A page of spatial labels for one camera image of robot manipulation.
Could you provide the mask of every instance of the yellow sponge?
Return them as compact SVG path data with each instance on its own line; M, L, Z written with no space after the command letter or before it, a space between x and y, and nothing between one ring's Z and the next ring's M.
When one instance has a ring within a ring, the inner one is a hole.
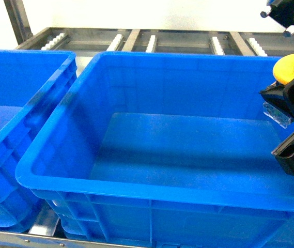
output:
M288 84L294 79L294 54L281 58L273 67L273 75L281 84Z

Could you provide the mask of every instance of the metal rail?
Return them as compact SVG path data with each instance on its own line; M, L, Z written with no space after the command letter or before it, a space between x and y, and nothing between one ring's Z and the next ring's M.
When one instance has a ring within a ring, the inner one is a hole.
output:
M18 44L33 36L25 12L23 0L4 0L14 35Z

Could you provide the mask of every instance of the blue plastic crate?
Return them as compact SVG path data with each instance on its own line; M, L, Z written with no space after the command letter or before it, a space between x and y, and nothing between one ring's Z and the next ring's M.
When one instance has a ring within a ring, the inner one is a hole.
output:
M23 232L40 199L20 186L16 165L76 79L71 52L0 51L0 230Z
M16 169L68 237L163 248L294 247L294 177L262 113L279 58L102 53Z

